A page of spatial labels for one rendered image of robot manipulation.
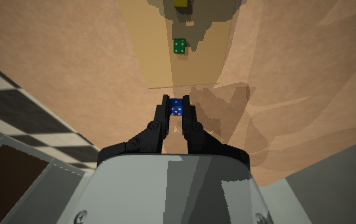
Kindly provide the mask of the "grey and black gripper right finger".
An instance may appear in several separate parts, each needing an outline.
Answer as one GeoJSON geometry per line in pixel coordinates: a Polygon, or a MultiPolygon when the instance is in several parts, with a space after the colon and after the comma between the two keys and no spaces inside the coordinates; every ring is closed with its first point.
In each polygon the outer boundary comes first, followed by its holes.
{"type": "Polygon", "coordinates": [[[244,163],[250,171],[250,157],[246,151],[221,144],[219,140],[203,129],[200,122],[197,122],[196,109],[195,106],[190,105],[189,95],[183,96],[182,135],[187,140],[188,154],[232,157],[244,163]]]}

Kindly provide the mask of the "green die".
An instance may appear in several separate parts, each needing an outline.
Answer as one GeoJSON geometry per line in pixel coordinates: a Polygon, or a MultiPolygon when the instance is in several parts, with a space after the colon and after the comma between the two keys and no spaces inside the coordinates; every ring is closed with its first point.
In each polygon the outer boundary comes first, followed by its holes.
{"type": "Polygon", "coordinates": [[[174,53],[175,54],[185,53],[185,38],[174,38],[174,53]]]}

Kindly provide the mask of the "blue die with white pips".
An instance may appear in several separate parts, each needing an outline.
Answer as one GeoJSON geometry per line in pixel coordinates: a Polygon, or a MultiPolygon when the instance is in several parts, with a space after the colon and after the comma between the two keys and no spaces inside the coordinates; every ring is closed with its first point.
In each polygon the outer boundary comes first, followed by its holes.
{"type": "Polygon", "coordinates": [[[182,98],[170,98],[169,115],[170,116],[182,116],[182,112],[183,112],[183,99],[182,98]]]}

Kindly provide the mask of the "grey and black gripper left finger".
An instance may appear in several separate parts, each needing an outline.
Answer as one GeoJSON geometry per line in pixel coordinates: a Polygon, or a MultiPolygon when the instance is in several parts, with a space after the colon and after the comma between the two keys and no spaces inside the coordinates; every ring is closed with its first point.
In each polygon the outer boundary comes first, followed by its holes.
{"type": "Polygon", "coordinates": [[[148,123],[145,130],[131,138],[128,142],[122,142],[100,150],[97,167],[104,160],[120,154],[161,153],[163,140],[169,134],[169,102],[170,96],[163,94],[162,105],[157,105],[154,120],[148,123]]]}

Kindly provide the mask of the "tan mat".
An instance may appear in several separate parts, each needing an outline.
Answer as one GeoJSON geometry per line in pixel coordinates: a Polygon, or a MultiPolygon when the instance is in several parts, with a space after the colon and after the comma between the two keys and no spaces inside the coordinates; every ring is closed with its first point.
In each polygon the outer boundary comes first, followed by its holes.
{"type": "Polygon", "coordinates": [[[220,83],[236,0],[117,1],[147,88],[220,83]],[[185,38],[184,54],[174,38],[185,38]]]}

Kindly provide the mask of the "yellow die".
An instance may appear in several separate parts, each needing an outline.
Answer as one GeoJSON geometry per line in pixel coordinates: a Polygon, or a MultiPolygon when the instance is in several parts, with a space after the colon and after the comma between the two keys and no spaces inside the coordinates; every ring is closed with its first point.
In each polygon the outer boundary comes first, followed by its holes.
{"type": "Polygon", "coordinates": [[[173,7],[174,8],[187,8],[188,0],[173,0],[173,7]]]}

